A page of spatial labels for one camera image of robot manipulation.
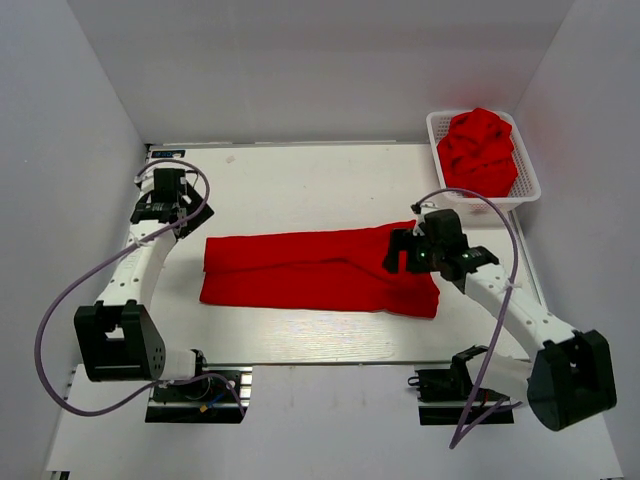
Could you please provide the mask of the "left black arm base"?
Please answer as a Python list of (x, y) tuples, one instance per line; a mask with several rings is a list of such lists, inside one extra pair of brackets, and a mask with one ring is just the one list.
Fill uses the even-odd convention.
[(148, 424), (240, 424), (248, 412), (252, 374), (251, 367), (209, 366), (204, 373), (213, 372), (226, 379), (207, 378), (184, 386), (154, 388), (150, 394), (145, 422)]

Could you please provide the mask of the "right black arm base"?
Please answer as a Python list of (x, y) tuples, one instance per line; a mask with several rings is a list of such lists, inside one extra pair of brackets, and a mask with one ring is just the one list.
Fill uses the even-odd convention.
[[(468, 394), (461, 393), (454, 385), (448, 369), (420, 369), (407, 379), (409, 389), (415, 390), (421, 426), (456, 426)], [(501, 395), (480, 388), (465, 421), (469, 425), (501, 399)], [(502, 403), (498, 411), (486, 417), (482, 425), (514, 424), (510, 399)]]

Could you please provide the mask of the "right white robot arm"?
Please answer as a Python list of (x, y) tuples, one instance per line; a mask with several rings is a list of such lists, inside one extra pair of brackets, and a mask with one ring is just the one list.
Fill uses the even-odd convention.
[(411, 228), (392, 229), (383, 267), (392, 274), (439, 274), (501, 321), (528, 356), (517, 360), (472, 346), (454, 355), (448, 368), (415, 376), (423, 402), (476, 399), (484, 392), (500, 409), (530, 407), (552, 431), (616, 406), (605, 337), (579, 331), (517, 287), (490, 250), (470, 246), (455, 211), (434, 210)]

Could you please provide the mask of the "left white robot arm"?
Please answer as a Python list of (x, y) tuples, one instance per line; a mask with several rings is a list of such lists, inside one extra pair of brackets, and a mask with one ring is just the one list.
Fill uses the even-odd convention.
[(187, 176), (191, 169), (153, 168), (136, 180), (125, 254), (74, 327), (87, 375), (94, 382), (183, 381), (198, 375), (195, 350), (166, 346), (149, 313), (170, 251), (213, 215)]

